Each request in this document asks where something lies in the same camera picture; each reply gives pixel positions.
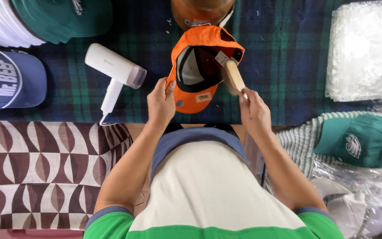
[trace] eagle logo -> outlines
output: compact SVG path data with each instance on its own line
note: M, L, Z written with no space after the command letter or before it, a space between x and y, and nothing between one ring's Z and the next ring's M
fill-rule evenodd
M346 140L347 140L346 149L349 152L349 154L359 159L360 151L362 150L360 148L360 143L357 137L354 136L353 134L349 134Z

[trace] brown and white pattern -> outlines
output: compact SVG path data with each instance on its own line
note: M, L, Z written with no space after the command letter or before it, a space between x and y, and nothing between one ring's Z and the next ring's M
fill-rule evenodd
M85 229L131 144L123 124L0 121L0 229Z

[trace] hand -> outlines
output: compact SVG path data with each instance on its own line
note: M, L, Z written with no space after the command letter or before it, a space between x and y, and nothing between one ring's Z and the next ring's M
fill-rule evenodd
M171 81L165 90L167 77L160 79L154 90L147 96L148 124L166 129L175 115L175 101L173 91L176 81Z
M253 139L272 133L270 110L256 91L243 90L248 100L240 95L241 122Z

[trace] green cap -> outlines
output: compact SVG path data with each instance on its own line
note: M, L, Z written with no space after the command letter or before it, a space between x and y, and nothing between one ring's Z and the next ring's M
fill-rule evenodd
M364 114L327 119L313 152L340 158L353 166L382 168L382 117Z
M20 17L41 38L58 44L72 37L106 33L113 23L111 0L85 0L82 10L72 0L12 0Z

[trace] plastic bag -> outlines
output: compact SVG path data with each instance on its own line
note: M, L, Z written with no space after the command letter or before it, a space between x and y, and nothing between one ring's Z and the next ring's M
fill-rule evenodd
M311 182L331 217L345 238L382 234L382 168L343 167L315 160Z
M332 12L325 96L382 99L382 1L349 3Z

